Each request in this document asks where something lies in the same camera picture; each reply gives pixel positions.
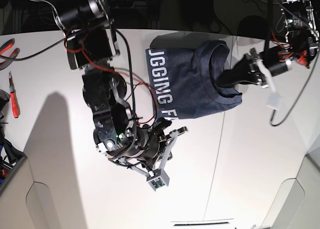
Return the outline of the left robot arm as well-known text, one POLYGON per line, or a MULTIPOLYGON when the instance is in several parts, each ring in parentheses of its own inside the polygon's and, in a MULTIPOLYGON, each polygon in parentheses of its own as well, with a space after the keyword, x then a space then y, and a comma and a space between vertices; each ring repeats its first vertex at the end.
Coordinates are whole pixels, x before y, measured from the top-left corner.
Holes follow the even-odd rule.
POLYGON ((272 22, 272 3, 279 5, 284 16, 286 34, 284 41, 277 39, 268 28, 264 50, 252 48, 232 69, 225 70, 215 83, 222 88, 237 84, 271 87, 273 77, 289 71, 291 62, 309 68, 320 47, 320 31, 317 28, 311 0, 267 0, 268 22, 272 22))

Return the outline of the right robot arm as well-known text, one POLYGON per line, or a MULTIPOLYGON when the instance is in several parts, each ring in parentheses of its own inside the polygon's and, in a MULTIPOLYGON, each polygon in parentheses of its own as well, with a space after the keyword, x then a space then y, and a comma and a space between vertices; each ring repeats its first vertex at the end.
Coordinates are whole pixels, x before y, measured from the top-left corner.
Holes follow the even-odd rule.
POLYGON ((166 119, 139 125, 136 101, 127 92, 143 81, 131 68, 127 78, 110 61, 120 54, 107 0, 57 0, 54 19, 64 33, 64 47, 71 69, 84 69, 83 98, 93 115, 93 136, 99 150, 112 163, 133 167, 132 159, 144 168, 172 158, 174 137, 165 134, 166 119))

